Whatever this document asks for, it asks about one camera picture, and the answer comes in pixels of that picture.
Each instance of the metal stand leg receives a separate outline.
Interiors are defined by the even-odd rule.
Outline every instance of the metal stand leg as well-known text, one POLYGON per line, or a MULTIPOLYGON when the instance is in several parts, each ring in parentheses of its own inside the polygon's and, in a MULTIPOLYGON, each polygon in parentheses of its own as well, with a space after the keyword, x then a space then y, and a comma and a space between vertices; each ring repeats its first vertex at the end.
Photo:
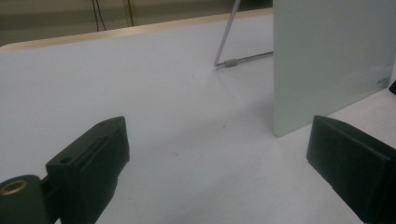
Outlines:
POLYGON ((251 62, 251 61, 255 61, 255 60, 258 60, 258 59, 261 59, 261 58, 266 58, 266 57, 270 57, 270 56, 274 55, 274 52, 270 51, 270 52, 266 52, 266 53, 263 53, 263 54, 249 56, 249 57, 242 58, 242 59, 230 59, 230 60, 225 61, 224 63, 219 63, 219 59, 220 59, 222 50, 223 50, 225 42, 227 40, 227 36, 230 33, 231 26, 233 25, 233 19, 235 18, 235 14, 238 11, 240 3, 241 3, 241 0, 236 0, 235 1, 235 4, 233 5, 233 11, 231 12, 230 18, 228 19, 227 26, 226 26, 225 31, 224 31, 224 35, 223 35, 223 37, 221 39, 221 43, 220 43, 220 46, 219 46, 218 54, 216 55, 215 67, 217 67, 217 68, 233 67, 233 66, 237 66, 240 63, 248 63, 248 62, 251 62))

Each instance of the white panel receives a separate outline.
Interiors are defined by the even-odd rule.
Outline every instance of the white panel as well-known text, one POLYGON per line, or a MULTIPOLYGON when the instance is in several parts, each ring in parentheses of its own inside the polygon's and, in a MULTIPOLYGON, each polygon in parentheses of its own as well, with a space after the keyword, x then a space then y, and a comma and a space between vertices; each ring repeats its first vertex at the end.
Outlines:
POLYGON ((389 84, 394 0, 275 0, 275 133, 290 133, 389 84))

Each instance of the wall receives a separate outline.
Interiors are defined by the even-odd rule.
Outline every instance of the wall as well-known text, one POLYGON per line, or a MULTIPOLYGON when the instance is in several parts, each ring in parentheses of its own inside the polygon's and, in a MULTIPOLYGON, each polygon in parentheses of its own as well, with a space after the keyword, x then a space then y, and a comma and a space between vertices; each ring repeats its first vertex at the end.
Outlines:
MULTIPOLYGON (((229 13, 235 0, 97 1, 106 28, 119 29, 132 24, 229 13)), ((241 8, 262 7, 264 2, 272 3, 272 0, 244 0, 241 8)), ((96 32, 92 0, 0 0, 0 47, 9 43, 91 32, 96 32)))
MULTIPOLYGON (((123 0, 99 0, 108 29, 127 26, 123 0)), ((1 0, 0 46, 96 32, 91 0, 1 0)))

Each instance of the white table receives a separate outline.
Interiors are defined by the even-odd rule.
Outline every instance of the white table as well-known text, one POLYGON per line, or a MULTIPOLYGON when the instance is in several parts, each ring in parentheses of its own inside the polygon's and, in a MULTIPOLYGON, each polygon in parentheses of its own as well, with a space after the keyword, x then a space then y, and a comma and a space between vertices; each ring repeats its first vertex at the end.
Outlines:
MULTIPOLYGON (((226 21, 0 54, 0 181, 123 115, 131 161, 97 223, 361 223, 306 162, 310 125, 273 135, 273 59, 216 70, 226 21)), ((235 21, 223 59, 271 50, 235 21)), ((384 90, 331 115, 396 147, 384 90)))

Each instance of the cable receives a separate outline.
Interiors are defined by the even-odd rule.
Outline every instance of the cable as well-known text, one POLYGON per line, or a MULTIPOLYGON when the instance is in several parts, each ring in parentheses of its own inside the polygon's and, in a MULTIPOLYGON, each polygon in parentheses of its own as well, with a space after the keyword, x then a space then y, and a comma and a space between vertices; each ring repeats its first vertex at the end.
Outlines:
POLYGON ((99 17, 100 17, 100 20, 102 21, 103 28, 105 28, 105 30, 106 30, 105 23, 103 22, 102 13, 101 13, 101 9, 99 7, 98 0, 96 0, 96 5, 98 6, 99 17))
POLYGON ((131 1, 128 0, 128 12, 129 12, 129 17, 131 18, 131 26, 134 26, 134 17, 132 16, 132 10, 131 10, 131 1))
POLYGON ((92 6, 93 6, 93 14, 95 15, 95 21, 96 21, 96 31, 99 32, 99 24, 98 24, 98 18, 96 16, 96 7, 95 3, 92 0, 92 6))

